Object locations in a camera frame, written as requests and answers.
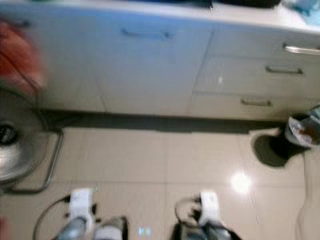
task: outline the drawer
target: drawer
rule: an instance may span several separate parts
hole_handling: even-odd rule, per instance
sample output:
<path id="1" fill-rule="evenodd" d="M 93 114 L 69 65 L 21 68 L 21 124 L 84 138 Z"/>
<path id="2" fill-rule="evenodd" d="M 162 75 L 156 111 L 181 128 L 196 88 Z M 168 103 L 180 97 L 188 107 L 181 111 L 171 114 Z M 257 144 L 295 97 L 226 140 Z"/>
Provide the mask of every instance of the drawer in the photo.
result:
<path id="1" fill-rule="evenodd" d="M 299 53 L 292 52 L 297 48 Z M 320 63 L 320 35 L 261 27 L 217 25 L 208 47 L 208 56 Z"/>
<path id="2" fill-rule="evenodd" d="M 194 94 L 190 114 L 203 118 L 283 121 L 293 113 L 309 110 L 318 102 L 303 98 Z"/>
<path id="3" fill-rule="evenodd" d="M 195 92 L 258 96 L 320 98 L 316 63 L 247 58 L 207 58 Z"/>

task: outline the drawer handle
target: drawer handle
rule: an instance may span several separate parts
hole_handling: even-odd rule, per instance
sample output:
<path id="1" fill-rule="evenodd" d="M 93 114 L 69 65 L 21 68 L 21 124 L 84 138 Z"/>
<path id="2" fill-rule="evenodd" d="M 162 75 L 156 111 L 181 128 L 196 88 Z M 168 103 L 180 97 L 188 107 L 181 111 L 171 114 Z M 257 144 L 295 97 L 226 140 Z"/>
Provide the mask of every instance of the drawer handle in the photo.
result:
<path id="1" fill-rule="evenodd" d="M 304 74 L 304 71 L 302 71 L 301 68 L 298 68 L 297 70 L 291 71 L 291 70 L 272 69 L 270 66 L 266 66 L 265 70 L 268 73 L 271 73 L 271 74 L 297 74 L 297 75 L 303 75 Z"/>
<path id="2" fill-rule="evenodd" d="M 172 35 L 169 32 L 153 32 L 153 33 L 143 33 L 143 32 L 134 32 L 127 29 L 121 29 L 121 33 L 127 37 L 131 38 L 145 38 L 145 39 L 159 39 L 159 40 L 169 40 L 172 38 Z"/>
<path id="3" fill-rule="evenodd" d="M 289 53 L 294 53 L 294 54 L 307 54 L 307 55 L 320 56 L 320 48 L 307 48 L 307 47 L 289 46 L 287 44 L 283 44 L 283 50 Z"/>
<path id="4" fill-rule="evenodd" d="M 259 106 L 259 107 L 272 107 L 273 106 L 273 104 L 270 100 L 254 101 L 254 100 L 241 99 L 241 104 L 246 105 L 246 106 Z"/>

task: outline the metal handle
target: metal handle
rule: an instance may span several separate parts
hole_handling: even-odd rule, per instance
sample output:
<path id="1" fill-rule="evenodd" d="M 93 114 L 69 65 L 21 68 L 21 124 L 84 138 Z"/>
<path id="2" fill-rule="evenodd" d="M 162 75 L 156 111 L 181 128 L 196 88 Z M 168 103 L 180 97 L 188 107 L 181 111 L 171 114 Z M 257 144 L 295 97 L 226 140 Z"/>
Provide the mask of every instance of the metal handle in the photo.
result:
<path id="1" fill-rule="evenodd" d="M 42 191 L 44 191 L 45 189 L 47 189 L 47 187 L 49 186 L 55 171 L 56 171 L 56 167 L 57 167 L 57 163 L 58 163 L 58 157 L 59 157 L 59 153 L 61 150 L 61 146 L 62 143 L 64 141 L 64 132 L 62 129 L 53 129 L 51 130 L 52 133 L 57 134 L 58 139 L 55 142 L 55 146 L 54 146 L 54 150 L 51 156 L 51 160 L 50 160 L 50 164 L 46 173 L 46 177 L 45 180 L 43 181 L 43 184 L 41 187 L 39 188 L 9 188 L 5 190 L 6 194 L 11 194 L 11 195 L 32 195 L 32 194 L 39 194 Z"/>
<path id="2" fill-rule="evenodd" d="M 129 31 L 125 28 L 121 29 L 121 33 L 127 37 L 131 38 L 146 38 L 146 39 L 159 39 L 159 40 L 168 40 L 172 38 L 172 35 L 169 32 L 152 32 L 152 33 L 143 33 L 143 32 L 134 32 Z"/>
<path id="3" fill-rule="evenodd" d="M 320 56 L 320 48 L 307 48 L 307 47 L 289 46 L 287 44 L 283 44 L 283 50 L 289 53 L 294 53 L 294 54 L 307 54 L 307 55 Z"/>
<path id="4" fill-rule="evenodd" d="M 271 74 L 297 74 L 297 75 L 304 74 L 304 72 L 302 71 L 301 68 L 298 68 L 297 70 L 291 71 L 291 70 L 272 69 L 270 66 L 266 66 L 265 70 Z"/>
<path id="5" fill-rule="evenodd" d="M 254 101 L 254 100 L 246 100 L 241 99 L 241 104 L 246 106 L 259 106 L 259 107 L 272 107 L 273 104 L 270 100 L 266 101 Z"/>

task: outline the countertop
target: countertop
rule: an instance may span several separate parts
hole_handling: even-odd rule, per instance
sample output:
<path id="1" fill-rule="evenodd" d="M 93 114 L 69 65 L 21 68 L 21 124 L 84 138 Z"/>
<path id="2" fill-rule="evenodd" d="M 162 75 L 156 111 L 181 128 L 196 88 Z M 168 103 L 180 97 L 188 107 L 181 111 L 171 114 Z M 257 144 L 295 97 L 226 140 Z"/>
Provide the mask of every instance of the countertop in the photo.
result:
<path id="1" fill-rule="evenodd" d="M 125 1 L 125 0 L 57 0 L 51 2 L 28 2 L 22 0 L 0 0 L 2 7 L 12 5 L 53 6 L 93 10 L 143 13 L 146 15 L 170 16 L 198 21 L 240 24 L 272 29 L 283 29 L 320 35 L 320 27 L 305 23 L 298 12 L 283 5 L 262 9 L 213 3 L 213 8 L 190 7 L 178 4 Z"/>

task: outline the tiled floor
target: tiled floor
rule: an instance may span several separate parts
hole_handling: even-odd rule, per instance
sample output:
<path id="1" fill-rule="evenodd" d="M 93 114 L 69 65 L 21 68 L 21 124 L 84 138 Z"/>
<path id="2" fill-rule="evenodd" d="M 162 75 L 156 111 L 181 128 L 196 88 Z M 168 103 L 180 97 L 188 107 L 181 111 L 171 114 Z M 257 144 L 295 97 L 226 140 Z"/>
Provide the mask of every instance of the tiled floor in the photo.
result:
<path id="1" fill-rule="evenodd" d="M 224 223 L 244 240 L 294 240 L 296 218 L 304 204 L 304 166 L 295 157 L 284 169 L 256 161 L 249 134 L 170 132 L 152 129 L 66 128 L 53 183 L 36 196 L 1 197 L 13 240 L 32 239 L 36 218 L 55 199 L 78 187 L 97 186 L 94 201 L 102 219 L 125 215 L 130 239 L 169 239 L 176 222 L 175 202 L 203 189 L 217 192 Z M 39 184 L 44 162 L 25 186 Z M 234 174 L 252 180 L 248 193 L 231 186 Z M 63 226 L 66 206 L 43 222 L 42 239 Z M 139 237 L 139 228 L 151 236 Z"/>

